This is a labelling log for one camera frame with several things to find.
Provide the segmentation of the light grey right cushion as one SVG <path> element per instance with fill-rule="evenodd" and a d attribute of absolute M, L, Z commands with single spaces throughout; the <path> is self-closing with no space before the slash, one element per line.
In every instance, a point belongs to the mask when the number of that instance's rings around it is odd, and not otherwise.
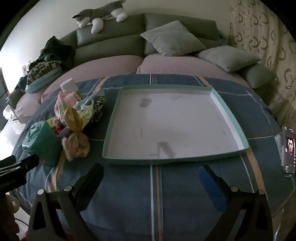
<path fill-rule="evenodd" d="M 201 51 L 196 57 L 208 61 L 228 73 L 256 64 L 261 59 L 252 52 L 231 46 L 219 46 Z"/>

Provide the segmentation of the leopard print fabric band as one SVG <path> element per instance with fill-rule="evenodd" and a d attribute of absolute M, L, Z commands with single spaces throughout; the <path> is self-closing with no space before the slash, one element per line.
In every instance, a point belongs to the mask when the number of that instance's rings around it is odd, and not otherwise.
<path fill-rule="evenodd" d="M 100 118 L 102 117 L 104 109 L 105 109 L 106 102 L 107 102 L 107 98 L 105 96 L 95 97 L 92 118 L 91 118 L 92 122 L 100 121 Z"/>

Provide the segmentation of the smartphone with lit screen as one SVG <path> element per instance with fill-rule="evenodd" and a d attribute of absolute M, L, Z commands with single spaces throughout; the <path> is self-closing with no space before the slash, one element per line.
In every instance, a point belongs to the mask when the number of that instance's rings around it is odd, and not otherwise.
<path fill-rule="evenodd" d="M 288 126 L 282 127 L 283 159 L 282 165 L 284 173 L 295 173 L 295 132 Z"/>

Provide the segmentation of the shallow green white tray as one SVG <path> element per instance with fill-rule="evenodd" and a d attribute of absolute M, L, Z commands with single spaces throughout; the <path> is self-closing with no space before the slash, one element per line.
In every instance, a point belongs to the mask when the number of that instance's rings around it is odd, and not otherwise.
<path fill-rule="evenodd" d="M 212 87 L 124 86 L 116 99 L 102 156 L 115 165 L 161 165 L 234 156 L 247 138 Z"/>

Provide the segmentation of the red pink small plush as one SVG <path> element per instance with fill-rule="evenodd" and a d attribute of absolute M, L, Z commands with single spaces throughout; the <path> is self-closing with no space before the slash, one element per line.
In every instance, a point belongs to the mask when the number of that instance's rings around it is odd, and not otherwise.
<path fill-rule="evenodd" d="M 54 116 L 48 119 L 47 123 L 49 124 L 50 128 L 53 130 L 53 132 L 56 134 L 58 138 L 66 137 L 67 134 L 69 134 L 68 128 L 64 126 L 61 120 L 57 117 Z"/>

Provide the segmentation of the teal tissue pack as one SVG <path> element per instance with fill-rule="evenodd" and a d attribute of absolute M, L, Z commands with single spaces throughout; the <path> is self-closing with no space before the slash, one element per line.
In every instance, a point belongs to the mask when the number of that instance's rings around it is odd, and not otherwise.
<path fill-rule="evenodd" d="M 34 123 L 28 130 L 22 148 L 29 154 L 36 154 L 48 166 L 56 166 L 61 152 L 61 140 L 46 120 Z"/>

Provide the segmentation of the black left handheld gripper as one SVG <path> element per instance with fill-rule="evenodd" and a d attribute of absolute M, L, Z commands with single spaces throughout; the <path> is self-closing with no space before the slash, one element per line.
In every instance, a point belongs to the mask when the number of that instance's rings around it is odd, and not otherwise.
<path fill-rule="evenodd" d="M 7 193 L 27 183 L 26 174 L 39 164 L 34 154 L 13 165 L 1 168 L 1 193 Z"/>

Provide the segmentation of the light green fabric item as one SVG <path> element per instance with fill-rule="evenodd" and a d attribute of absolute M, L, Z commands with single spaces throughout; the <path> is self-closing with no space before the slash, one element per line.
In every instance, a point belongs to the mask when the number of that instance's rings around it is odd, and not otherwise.
<path fill-rule="evenodd" d="M 75 104 L 74 109 L 77 110 L 82 120 L 82 129 L 90 122 L 93 116 L 94 99 L 92 97 L 85 98 Z"/>

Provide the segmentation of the pile of dark clothes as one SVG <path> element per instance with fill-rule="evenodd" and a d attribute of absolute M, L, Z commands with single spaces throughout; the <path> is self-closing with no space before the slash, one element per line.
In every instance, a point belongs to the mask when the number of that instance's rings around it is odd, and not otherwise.
<path fill-rule="evenodd" d="M 75 49 L 64 44 L 55 36 L 51 37 L 40 56 L 29 65 L 29 70 L 21 77 L 13 92 L 6 98 L 7 104 L 16 108 L 21 97 L 33 94 L 52 84 L 57 78 L 74 66 Z"/>

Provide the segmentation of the patterned beige curtain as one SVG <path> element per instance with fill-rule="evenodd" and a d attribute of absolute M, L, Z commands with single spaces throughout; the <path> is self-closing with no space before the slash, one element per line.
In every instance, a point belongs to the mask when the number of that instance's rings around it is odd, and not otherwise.
<path fill-rule="evenodd" d="M 264 102 L 280 125 L 295 128 L 295 40 L 262 1 L 231 1 L 229 45 L 256 54 L 276 73 Z"/>

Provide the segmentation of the light grey middle cushion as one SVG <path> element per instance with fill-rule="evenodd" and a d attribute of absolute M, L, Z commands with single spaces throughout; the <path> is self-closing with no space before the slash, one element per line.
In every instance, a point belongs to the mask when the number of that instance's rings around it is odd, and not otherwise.
<path fill-rule="evenodd" d="M 161 27 L 140 34 L 163 56 L 184 56 L 206 50 L 206 46 L 180 21 L 173 21 Z"/>

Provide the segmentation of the yellow orange round soft item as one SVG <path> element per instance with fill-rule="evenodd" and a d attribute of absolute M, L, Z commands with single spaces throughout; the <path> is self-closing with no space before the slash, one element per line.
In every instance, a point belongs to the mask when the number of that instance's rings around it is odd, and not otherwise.
<path fill-rule="evenodd" d="M 79 132 L 82 130 L 82 118 L 74 108 L 67 108 L 64 111 L 64 122 L 71 131 Z"/>

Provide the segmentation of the grey green sofa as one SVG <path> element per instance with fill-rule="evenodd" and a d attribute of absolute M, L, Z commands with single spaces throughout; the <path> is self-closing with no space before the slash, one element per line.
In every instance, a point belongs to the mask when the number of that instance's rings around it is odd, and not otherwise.
<path fill-rule="evenodd" d="M 179 20 L 207 48 L 220 46 L 215 21 L 152 13 L 131 15 L 122 23 L 116 23 L 113 19 L 107 20 L 106 29 L 96 35 L 91 33 L 91 26 L 88 25 L 70 32 L 60 40 L 75 49 L 72 69 L 83 63 L 107 57 L 133 55 L 145 58 L 159 53 L 140 34 L 173 20 Z M 255 90 L 266 89 L 276 77 L 275 72 L 259 63 L 231 73 L 240 75 L 249 87 Z"/>

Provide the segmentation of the pink white zigzag cloth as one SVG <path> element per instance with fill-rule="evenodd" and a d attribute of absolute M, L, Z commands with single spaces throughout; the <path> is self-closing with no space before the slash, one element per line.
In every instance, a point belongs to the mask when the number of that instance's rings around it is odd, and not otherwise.
<path fill-rule="evenodd" d="M 60 91 L 54 106 L 54 112 L 58 119 L 61 118 L 59 106 L 64 105 L 66 108 L 73 108 L 76 103 L 81 101 L 81 97 L 76 92 Z"/>

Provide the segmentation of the pink sofa seat cover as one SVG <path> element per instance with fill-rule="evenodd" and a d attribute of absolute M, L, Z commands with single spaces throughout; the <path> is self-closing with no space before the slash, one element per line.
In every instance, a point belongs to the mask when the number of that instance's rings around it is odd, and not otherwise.
<path fill-rule="evenodd" d="M 197 57 L 165 57 L 152 54 L 145 58 L 123 55 L 92 60 L 76 66 L 62 74 L 52 84 L 46 84 L 41 90 L 25 93 L 16 104 L 15 114 L 22 123 L 27 123 L 39 106 L 65 80 L 72 78 L 82 82 L 101 77 L 137 74 L 177 74 L 229 80 L 249 87 L 248 83 L 236 73 L 228 73 L 214 64 Z"/>

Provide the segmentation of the grey husky plush toy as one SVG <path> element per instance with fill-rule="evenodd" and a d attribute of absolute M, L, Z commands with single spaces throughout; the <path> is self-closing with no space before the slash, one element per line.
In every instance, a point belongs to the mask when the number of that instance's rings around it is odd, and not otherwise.
<path fill-rule="evenodd" d="M 103 30 L 105 20 L 113 17 L 120 23 L 127 19 L 128 14 L 123 8 L 125 2 L 113 1 L 100 8 L 84 9 L 72 18 L 79 25 L 79 28 L 84 28 L 88 24 L 92 24 L 91 33 L 98 34 Z"/>

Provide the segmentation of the light grey cushion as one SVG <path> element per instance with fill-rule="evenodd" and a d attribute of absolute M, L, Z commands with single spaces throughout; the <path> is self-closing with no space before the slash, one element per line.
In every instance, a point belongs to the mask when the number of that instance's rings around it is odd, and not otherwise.
<path fill-rule="evenodd" d="M 161 27 L 140 34 L 163 56 L 184 56 L 206 50 L 206 46 L 180 21 L 173 21 Z"/>
<path fill-rule="evenodd" d="M 201 51 L 196 57 L 208 61 L 228 73 L 256 64 L 261 59 L 252 52 L 231 46 L 219 46 Z"/>

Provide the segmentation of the white capped green bottle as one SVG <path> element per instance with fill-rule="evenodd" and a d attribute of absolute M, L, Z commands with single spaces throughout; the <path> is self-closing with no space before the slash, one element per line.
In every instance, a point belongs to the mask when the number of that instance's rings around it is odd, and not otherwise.
<path fill-rule="evenodd" d="M 81 97 L 81 92 L 73 78 L 65 80 L 63 83 L 60 84 L 60 87 L 63 91 L 75 92 L 79 97 Z"/>

